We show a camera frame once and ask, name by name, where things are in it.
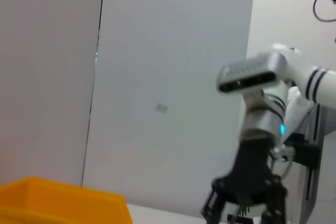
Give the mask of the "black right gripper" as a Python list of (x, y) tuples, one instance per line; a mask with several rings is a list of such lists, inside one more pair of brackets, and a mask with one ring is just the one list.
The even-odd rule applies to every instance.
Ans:
[(287, 189), (270, 171), (267, 159), (273, 141), (258, 137), (240, 142), (230, 172), (212, 183), (201, 210), (206, 224), (219, 224), (227, 202), (237, 205), (265, 203), (260, 224), (286, 224)]

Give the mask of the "white robot torso column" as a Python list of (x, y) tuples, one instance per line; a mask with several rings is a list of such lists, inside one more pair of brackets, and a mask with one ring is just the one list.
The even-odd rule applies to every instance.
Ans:
[(295, 156), (287, 182), (293, 183), (288, 197), (290, 224), (307, 224), (316, 204), (324, 129), (323, 108), (314, 105), (287, 142), (295, 147)]

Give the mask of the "yellow plastic bin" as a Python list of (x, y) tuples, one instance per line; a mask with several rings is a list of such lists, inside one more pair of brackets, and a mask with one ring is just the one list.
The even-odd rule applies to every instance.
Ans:
[(0, 186), (0, 224), (133, 224), (118, 194), (38, 177)]

